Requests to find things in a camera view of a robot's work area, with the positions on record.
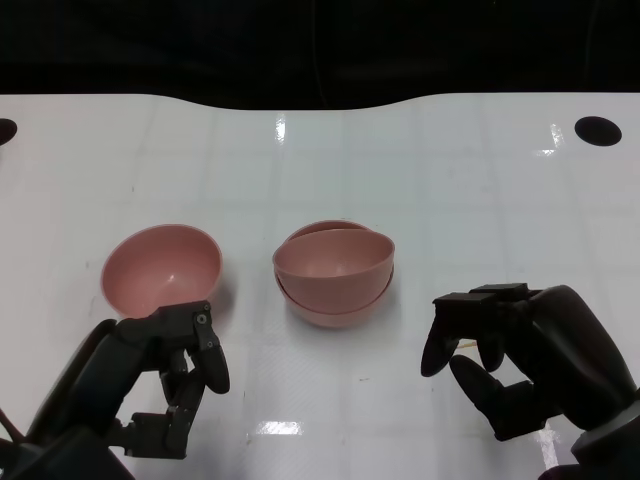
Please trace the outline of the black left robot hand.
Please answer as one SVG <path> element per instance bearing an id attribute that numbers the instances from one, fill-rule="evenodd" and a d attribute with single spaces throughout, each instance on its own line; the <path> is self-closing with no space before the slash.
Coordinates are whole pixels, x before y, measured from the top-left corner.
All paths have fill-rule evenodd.
<path id="1" fill-rule="evenodd" d="M 167 410 L 135 413 L 122 424 L 118 411 L 144 372 L 158 373 Z M 104 320 L 72 356 L 26 439 L 48 446 L 84 427 L 131 457 L 183 459 L 205 390 L 230 390 L 209 302 L 160 307 L 142 319 Z"/>

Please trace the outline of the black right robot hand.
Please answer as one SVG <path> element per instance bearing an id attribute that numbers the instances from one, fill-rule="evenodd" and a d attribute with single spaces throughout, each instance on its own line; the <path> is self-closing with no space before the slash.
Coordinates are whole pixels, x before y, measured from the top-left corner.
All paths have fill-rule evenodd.
<path id="1" fill-rule="evenodd" d="M 566 285 L 488 284 L 433 304 L 421 374 L 449 368 L 499 441 L 558 415 L 590 431 L 638 398 L 615 342 Z"/>

